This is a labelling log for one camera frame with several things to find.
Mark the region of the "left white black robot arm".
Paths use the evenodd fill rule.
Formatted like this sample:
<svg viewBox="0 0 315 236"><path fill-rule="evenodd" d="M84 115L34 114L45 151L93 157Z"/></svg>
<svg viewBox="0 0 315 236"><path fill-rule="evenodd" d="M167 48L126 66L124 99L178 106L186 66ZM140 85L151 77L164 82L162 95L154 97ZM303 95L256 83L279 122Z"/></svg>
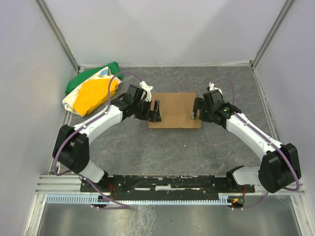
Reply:
<svg viewBox="0 0 315 236"><path fill-rule="evenodd" d="M160 122L159 101L152 100L152 89L145 82L130 85L125 93L90 119L75 126L63 125L52 154L54 163L60 163L94 183L106 179L108 174L90 159L90 144L107 129L129 117Z"/></svg>

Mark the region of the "brown cardboard box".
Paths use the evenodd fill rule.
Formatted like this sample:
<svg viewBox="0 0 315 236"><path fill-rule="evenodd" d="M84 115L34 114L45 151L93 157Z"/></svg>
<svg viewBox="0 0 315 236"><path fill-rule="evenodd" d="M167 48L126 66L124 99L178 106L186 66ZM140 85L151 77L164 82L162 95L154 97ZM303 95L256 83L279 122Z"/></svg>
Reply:
<svg viewBox="0 0 315 236"><path fill-rule="evenodd" d="M153 100L159 101L161 122L148 122L151 129L199 129L201 121L192 119L195 92L159 92Z"/></svg>

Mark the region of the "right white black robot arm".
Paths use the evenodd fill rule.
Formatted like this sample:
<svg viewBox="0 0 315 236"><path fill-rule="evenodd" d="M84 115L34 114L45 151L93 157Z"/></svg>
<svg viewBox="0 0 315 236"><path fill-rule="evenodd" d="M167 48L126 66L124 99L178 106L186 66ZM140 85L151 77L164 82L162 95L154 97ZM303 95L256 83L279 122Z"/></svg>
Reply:
<svg viewBox="0 0 315 236"><path fill-rule="evenodd" d="M298 191L301 170L297 148L271 138L235 105L225 102L218 89L194 100L192 119L215 123L241 139L260 159L258 167L237 167L232 176L238 185L262 186L269 193Z"/></svg>

